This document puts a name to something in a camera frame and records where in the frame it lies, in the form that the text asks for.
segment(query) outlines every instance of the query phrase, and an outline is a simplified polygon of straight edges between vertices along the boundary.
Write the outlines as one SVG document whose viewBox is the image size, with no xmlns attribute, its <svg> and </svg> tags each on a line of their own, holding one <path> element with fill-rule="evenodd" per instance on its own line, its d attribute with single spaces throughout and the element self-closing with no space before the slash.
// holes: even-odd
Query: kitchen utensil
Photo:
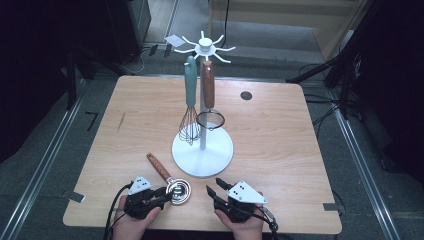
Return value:
<svg viewBox="0 0 424 240">
<path fill-rule="evenodd" d="M 173 204 L 179 205 L 187 201 L 191 194 L 190 184 L 188 184 L 188 182 L 183 179 L 173 179 L 165 167 L 163 167 L 163 165 L 155 156 L 153 156 L 153 154 L 148 153 L 146 156 L 152 166 L 163 178 L 163 180 L 168 183 L 166 193 L 173 192 L 171 202 Z"/>
<path fill-rule="evenodd" d="M 203 99 L 207 109 L 206 111 L 202 109 L 196 120 L 200 126 L 214 130 L 224 125 L 225 118 L 220 112 L 213 109 L 215 106 L 215 75 L 212 61 L 204 61 L 202 63 L 202 75 Z"/>
<path fill-rule="evenodd" d="M 193 56 L 189 56 L 187 58 L 187 62 L 184 65 L 187 110 L 180 124 L 179 137 L 181 141 L 186 141 L 191 146 L 193 145 L 193 141 L 199 139 L 202 132 L 202 128 L 196 121 L 197 112 L 194 107 L 196 104 L 197 88 L 196 60 L 193 58 Z"/>
</svg>

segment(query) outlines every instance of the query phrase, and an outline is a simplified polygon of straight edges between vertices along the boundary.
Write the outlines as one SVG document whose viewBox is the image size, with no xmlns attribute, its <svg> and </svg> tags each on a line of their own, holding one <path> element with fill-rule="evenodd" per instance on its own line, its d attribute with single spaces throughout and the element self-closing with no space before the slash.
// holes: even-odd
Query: human hand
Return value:
<svg viewBox="0 0 424 240">
<path fill-rule="evenodd" d="M 262 205 L 258 204 L 256 206 L 258 208 L 253 213 L 263 217 L 263 213 L 259 210 Z M 250 217 L 244 223 L 233 223 L 223 211 L 216 209 L 215 214 L 233 232 L 235 240 L 262 240 L 263 220 Z"/>
<path fill-rule="evenodd" d="M 124 215 L 123 209 L 125 208 L 125 201 L 127 196 L 121 196 L 119 199 L 118 209 L 115 213 L 115 221 Z M 121 217 L 113 227 L 113 239 L 114 240 L 140 240 L 144 234 L 146 228 L 155 221 L 156 217 L 159 215 L 161 209 L 160 207 L 153 208 L 147 217 L 143 220 L 135 219 L 130 217 L 128 214 L 125 214 Z"/>
</svg>

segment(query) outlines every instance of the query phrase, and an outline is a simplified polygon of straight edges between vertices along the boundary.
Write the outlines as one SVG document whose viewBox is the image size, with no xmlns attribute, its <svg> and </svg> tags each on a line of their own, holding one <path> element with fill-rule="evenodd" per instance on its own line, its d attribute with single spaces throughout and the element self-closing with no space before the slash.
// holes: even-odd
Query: gray floor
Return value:
<svg viewBox="0 0 424 240">
<path fill-rule="evenodd" d="M 191 5 L 187 4 L 188 2 L 188 0 L 179 0 L 171 34 L 184 35 L 191 40 L 199 35 L 193 34 L 193 32 L 199 32 L 207 24 L 207 19 L 201 18 L 201 13 L 207 10 L 207 5 L 206 1 L 200 0 L 190 1 Z M 191 16 L 190 20 L 185 14 L 187 11 L 198 12 L 200 16 Z M 297 76 L 299 71 L 304 72 L 314 67 L 308 64 L 322 62 L 316 43 L 308 33 L 310 32 L 308 29 L 291 28 L 290 30 L 290 28 L 284 27 L 285 35 L 290 36 L 287 38 L 287 42 L 278 41 L 278 45 L 272 45 L 269 41 L 270 45 L 264 46 L 261 45 L 264 42 L 263 39 L 272 38 L 273 30 L 269 30 L 271 26 L 268 26 L 269 31 L 263 33 L 263 38 L 260 39 L 242 37 L 242 34 L 246 34 L 246 32 L 242 28 L 243 31 L 238 34 L 236 30 L 241 28 L 237 24 L 229 24 L 228 26 L 237 26 L 234 31 L 231 31 L 234 36 L 228 36 L 227 44 L 229 47 L 237 46 L 238 51 L 223 55 L 232 63 L 231 65 L 217 63 L 216 74 L 218 76 L 284 82 L 284 79 Z M 254 25 L 247 25 L 247 28 L 250 29 L 246 31 L 255 31 Z M 261 51 L 260 49 L 263 48 L 278 50 L 275 52 Z M 252 54 L 257 50 L 261 54 Z M 136 75 L 181 75 L 183 73 L 181 65 L 186 57 L 184 54 L 171 53 L 169 57 L 165 58 L 163 52 L 159 51 L 153 56 L 145 54 L 143 61 L 136 59 L 125 67 L 140 70 L 144 64 L 143 70 Z M 49 174 L 39 189 L 37 199 L 30 203 L 32 207 L 26 218 L 25 215 L 23 216 L 25 221 L 23 221 L 20 232 L 17 232 L 16 239 L 100 239 L 102 237 L 102 228 L 65 226 L 62 217 L 68 200 L 61 197 L 64 190 L 72 190 L 76 184 L 102 114 L 118 79 L 118 76 L 110 70 L 100 65 L 96 66 L 98 71 L 96 77 L 94 80 L 84 81 L 87 87 L 85 92 L 80 92 L 82 98 L 79 107 L 75 109 L 76 114 L 73 123 L 69 126 L 69 131 L 55 154 Z M 317 74 L 301 83 L 301 86 L 305 93 L 329 97 L 329 90 L 323 87 L 323 79 L 323 74 Z M 331 93 L 337 96 L 337 90 L 338 88 L 332 89 Z M 0 229 L 6 227 L 16 204 L 30 183 L 38 164 L 43 159 L 50 140 L 61 124 L 66 113 L 66 98 L 65 94 L 56 103 L 49 114 L 34 129 L 22 149 L 0 164 L 0 214 L 2 216 L 0 218 Z M 306 97 L 306 99 L 316 100 L 316 98 L 311 97 Z M 309 103 L 311 121 L 324 116 L 331 107 L 329 103 Z M 424 229 L 421 227 L 424 223 L 424 192 L 421 185 L 405 173 L 388 173 L 381 168 L 377 151 L 370 141 L 365 127 L 354 117 L 354 109 L 351 109 L 351 111 L 352 115 L 349 117 L 349 121 L 344 123 L 352 127 L 363 159 L 376 183 L 378 193 L 393 217 L 393 226 L 396 227 L 399 238 L 422 238 L 424 235 Z M 86 112 L 99 113 L 99 117 L 90 131 L 87 131 L 87 129 L 93 120 L 93 116 L 86 114 Z M 333 114 L 323 121 L 318 137 L 331 187 L 341 199 L 340 201 L 335 195 L 336 202 L 339 203 L 340 209 L 344 210 L 340 217 L 343 231 L 338 235 L 338 239 L 389 239 L 385 236 L 385 230 L 378 219 L 380 215 L 376 211 L 372 199 L 370 199 L 370 196 L 373 195 L 367 191 L 369 183 L 364 182 L 364 178 L 358 171 L 358 164 L 355 157 L 352 156 L 351 149 L 340 126 L 340 119 Z M 280 239 L 287 239 L 287 236 L 292 239 L 333 239 L 333 236 L 326 235 L 284 234 L 281 235 Z"/>
</svg>

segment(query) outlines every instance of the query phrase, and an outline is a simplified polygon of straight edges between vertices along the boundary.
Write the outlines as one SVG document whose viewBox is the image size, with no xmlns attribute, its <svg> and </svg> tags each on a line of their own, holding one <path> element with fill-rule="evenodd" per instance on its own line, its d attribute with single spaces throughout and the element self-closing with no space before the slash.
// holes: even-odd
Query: wooden handle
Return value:
<svg viewBox="0 0 424 240">
<path fill-rule="evenodd" d="M 153 156 L 153 154 L 148 153 L 147 159 L 149 159 L 152 166 L 156 169 L 156 171 L 159 173 L 159 175 L 165 180 L 166 183 L 168 183 L 168 179 L 171 177 L 171 175 L 166 171 L 166 169 L 163 167 L 163 165 L 159 162 L 159 160 Z"/>
<path fill-rule="evenodd" d="M 203 97 L 206 108 L 215 106 L 215 74 L 211 61 L 203 62 Z"/>
</svg>

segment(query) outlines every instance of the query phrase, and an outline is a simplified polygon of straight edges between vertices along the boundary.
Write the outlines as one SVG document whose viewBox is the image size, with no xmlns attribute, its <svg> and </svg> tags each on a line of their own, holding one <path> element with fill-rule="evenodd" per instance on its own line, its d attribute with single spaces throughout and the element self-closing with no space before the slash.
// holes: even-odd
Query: whisk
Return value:
<svg viewBox="0 0 424 240">
<path fill-rule="evenodd" d="M 179 137 L 181 141 L 186 141 L 191 146 L 202 133 L 202 128 L 196 120 L 197 112 L 194 107 L 196 104 L 197 66 L 193 56 L 189 56 L 187 62 L 184 63 L 184 78 L 187 110 L 180 124 Z"/>
</svg>

